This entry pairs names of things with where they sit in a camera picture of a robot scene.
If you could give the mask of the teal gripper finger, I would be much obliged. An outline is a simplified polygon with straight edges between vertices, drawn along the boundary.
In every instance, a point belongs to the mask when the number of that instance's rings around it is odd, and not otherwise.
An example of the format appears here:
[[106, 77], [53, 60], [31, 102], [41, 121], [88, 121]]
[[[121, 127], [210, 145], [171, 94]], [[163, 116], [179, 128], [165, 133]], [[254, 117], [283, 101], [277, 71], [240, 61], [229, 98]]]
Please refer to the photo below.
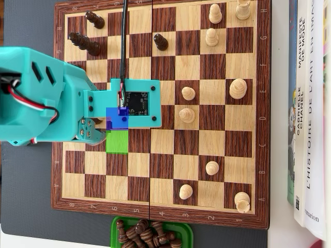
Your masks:
[[82, 118], [78, 122], [77, 141], [89, 145], [101, 144], [106, 139], [106, 132], [97, 130], [95, 122], [90, 118]]

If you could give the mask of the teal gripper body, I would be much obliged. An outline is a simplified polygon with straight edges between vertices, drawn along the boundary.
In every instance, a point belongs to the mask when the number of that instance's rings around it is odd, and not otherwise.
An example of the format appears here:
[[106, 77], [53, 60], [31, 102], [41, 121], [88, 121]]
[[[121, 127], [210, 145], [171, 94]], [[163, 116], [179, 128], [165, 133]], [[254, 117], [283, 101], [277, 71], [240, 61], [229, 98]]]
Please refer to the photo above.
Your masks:
[[63, 140], [77, 138], [78, 122], [82, 118], [95, 117], [95, 96], [93, 83], [85, 71], [66, 72], [63, 91]]

